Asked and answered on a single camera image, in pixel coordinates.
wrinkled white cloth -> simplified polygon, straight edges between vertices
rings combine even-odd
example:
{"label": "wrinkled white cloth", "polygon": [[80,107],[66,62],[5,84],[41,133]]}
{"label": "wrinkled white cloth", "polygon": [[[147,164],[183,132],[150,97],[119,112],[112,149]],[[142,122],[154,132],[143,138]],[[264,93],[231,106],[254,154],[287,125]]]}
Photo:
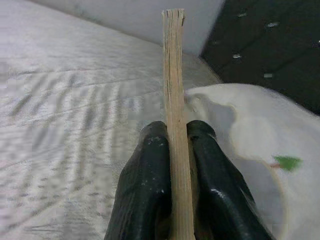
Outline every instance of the wrinkled white cloth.
{"label": "wrinkled white cloth", "polygon": [[[141,129],[164,120],[162,48],[28,1],[0,11],[0,238],[101,240]],[[186,88],[217,82],[182,66]]]}
{"label": "wrinkled white cloth", "polygon": [[[246,84],[216,84],[185,92],[189,121],[210,124],[241,171],[257,208],[278,240],[320,236],[320,117],[279,93]],[[300,158],[288,172],[273,156]]]}

